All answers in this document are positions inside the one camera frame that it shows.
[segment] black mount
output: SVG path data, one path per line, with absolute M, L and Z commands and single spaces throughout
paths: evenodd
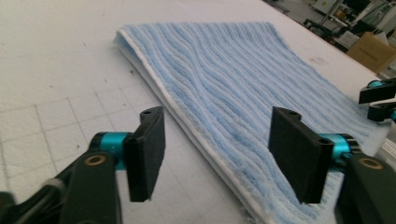
M 390 119 L 391 113 L 395 110 L 396 102 L 370 105 L 367 119 L 378 122 L 384 121 Z
M 374 82 L 380 82 L 381 85 L 373 86 Z M 396 77 L 372 81 L 366 87 L 361 89 L 359 104 L 367 104 L 376 101 L 388 100 L 395 97 L 396 94 Z
M 131 202 L 143 202 L 151 197 L 163 162 L 163 108 L 143 111 L 140 122 L 121 139 L 105 140 L 108 133 L 98 133 L 83 155 L 26 202 L 15 204 L 10 193 L 0 192 L 0 224 L 122 223 L 116 165 L 125 164 Z M 106 141 L 111 150 L 102 149 Z
M 395 172 L 384 161 L 361 153 L 356 142 L 346 141 L 353 156 L 346 157 L 345 178 L 334 208 L 337 222 L 396 223 Z M 269 149 L 300 203 L 320 202 L 333 146 L 301 123 L 300 114 L 273 108 Z

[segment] teal metal part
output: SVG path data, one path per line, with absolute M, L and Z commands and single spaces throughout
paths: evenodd
M 380 86 L 383 86 L 384 85 L 384 83 L 382 83 L 381 81 L 372 81 L 372 82 L 370 82 L 369 83 L 369 87 L 380 87 Z
M 347 140 L 338 133 L 320 133 L 319 136 L 329 139 L 334 142 L 332 149 L 332 160 L 338 160 L 343 153 L 351 153 L 349 143 Z
M 125 170 L 123 162 L 123 140 L 128 133 L 105 133 L 100 143 L 100 150 L 108 151 L 117 158 L 117 170 Z
M 393 110 L 393 111 L 390 113 L 390 118 L 391 118 L 394 122 L 396 122 L 396 110 Z

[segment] white tabletop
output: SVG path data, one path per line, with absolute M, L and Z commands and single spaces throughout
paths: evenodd
M 375 79 L 259 0 L 0 0 L 0 190 L 22 202 L 95 133 L 133 132 L 138 114 L 161 104 L 112 39 L 123 24 L 167 21 L 269 21 L 352 99 Z M 165 125 L 153 201 L 128 203 L 118 173 L 125 223 L 253 223 L 175 121 Z

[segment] towel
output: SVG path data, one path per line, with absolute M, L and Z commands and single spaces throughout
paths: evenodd
M 125 25 L 115 42 L 140 59 L 259 221 L 326 222 L 343 177 L 328 174 L 320 204 L 298 202 L 268 150 L 273 106 L 302 114 L 314 132 L 349 133 L 363 151 L 383 137 L 367 109 L 301 60 L 271 23 Z

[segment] cardboard box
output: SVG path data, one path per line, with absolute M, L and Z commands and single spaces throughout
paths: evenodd
M 396 59 L 396 49 L 377 40 L 372 33 L 365 33 L 346 54 L 376 74 Z
M 359 37 L 350 33 L 349 31 L 346 31 L 340 36 L 340 38 L 338 38 L 338 42 L 348 49 L 350 49 L 358 40 Z

